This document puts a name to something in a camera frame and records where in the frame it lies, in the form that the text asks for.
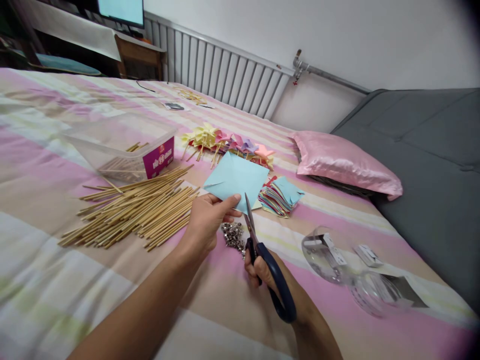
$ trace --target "striped bedsheet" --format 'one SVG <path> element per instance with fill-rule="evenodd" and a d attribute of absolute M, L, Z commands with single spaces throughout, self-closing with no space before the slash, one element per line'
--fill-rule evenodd
<path fill-rule="evenodd" d="M 257 235 L 313 299 L 345 359 L 452 359 L 465 351 L 477 322 L 472 310 L 368 200 L 296 175 L 289 129 L 213 98 L 215 109 L 191 104 L 191 111 L 168 111 L 159 99 L 185 101 L 176 83 L 141 82 L 152 92 L 132 80 L 6 68 L 0 79 L 0 359 L 65 358 L 182 236 L 183 230 L 150 253 L 134 235 L 109 250 L 57 246 L 80 224 L 75 214 L 85 203 L 77 197 L 91 193 L 82 185 L 103 184 L 57 133 L 123 113 L 177 127 L 177 158 L 181 134 L 203 122 L 276 151 L 270 175 L 287 177 L 305 196 L 290 219 L 254 211 Z M 195 162 L 185 180 L 201 186 L 211 158 Z M 384 319 L 364 312 L 346 287 L 323 280 L 305 260 L 301 241 L 317 226 L 329 229 L 356 271 L 365 266 L 352 246 L 369 245 L 385 262 L 382 271 L 408 277 L 430 307 Z M 218 233 L 157 358 L 294 358 L 291 326 L 278 318 L 264 286 L 249 287 L 241 255 L 224 243 Z"/>

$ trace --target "pink satin pillow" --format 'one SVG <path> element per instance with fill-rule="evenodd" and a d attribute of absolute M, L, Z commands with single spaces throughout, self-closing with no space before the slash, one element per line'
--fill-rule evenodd
<path fill-rule="evenodd" d="M 291 137 L 301 153 L 299 175 L 317 175 L 384 193 L 390 201 L 404 192 L 393 172 L 342 137 L 316 131 L 298 131 Z"/>

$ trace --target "small bells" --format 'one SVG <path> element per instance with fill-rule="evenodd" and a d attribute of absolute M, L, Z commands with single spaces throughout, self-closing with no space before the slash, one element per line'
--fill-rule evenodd
<path fill-rule="evenodd" d="M 223 238 L 225 239 L 226 246 L 237 249 L 241 253 L 243 259 L 245 259 L 245 244 L 242 241 L 244 229 L 242 228 L 242 224 L 240 222 L 223 222 L 220 228 L 223 231 Z"/>

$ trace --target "scissors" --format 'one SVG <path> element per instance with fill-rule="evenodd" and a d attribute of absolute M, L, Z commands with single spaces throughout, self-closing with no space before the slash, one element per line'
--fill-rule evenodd
<path fill-rule="evenodd" d="M 270 291 L 271 301 L 273 302 L 276 313 L 278 314 L 280 319 L 289 324 L 295 321 L 295 319 L 297 318 L 297 308 L 295 307 L 294 299 L 292 298 L 289 286 L 287 285 L 284 275 L 282 274 L 279 265 L 275 261 L 275 258 L 267 250 L 264 243 L 259 242 L 257 239 L 257 235 L 255 234 L 254 217 L 252 216 L 252 209 L 250 207 L 249 198 L 246 193 L 245 200 L 248 216 L 245 214 L 243 216 L 245 216 L 246 226 L 248 227 L 248 232 L 250 233 L 250 237 L 246 241 L 245 248 L 248 249 L 250 252 L 252 264 L 255 262 L 257 256 L 261 256 L 263 260 L 265 260 L 266 265 L 270 269 L 271 276 L 273 277 L 273 281 L 275 281 L 275 285 L 278 288 L 278 292 L 281 298 L 280 301 L 275 291 L 273 291 L 269 287 L 268 291 Z M 260 285 L 262 285 L 262 280 L 259 277 L 258 282 Z"/>

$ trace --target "white wall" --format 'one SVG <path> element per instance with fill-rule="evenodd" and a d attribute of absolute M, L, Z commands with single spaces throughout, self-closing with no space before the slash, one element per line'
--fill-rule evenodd
<path fill-rule="evenodd" d="M 453 0 L 144 0 L 145 10 L 292 67 L 369 89 L 480 86 L 476 43 Z M 289 84 L 272 121 L 329 132 L 361 96 L 314 75 Z"/>

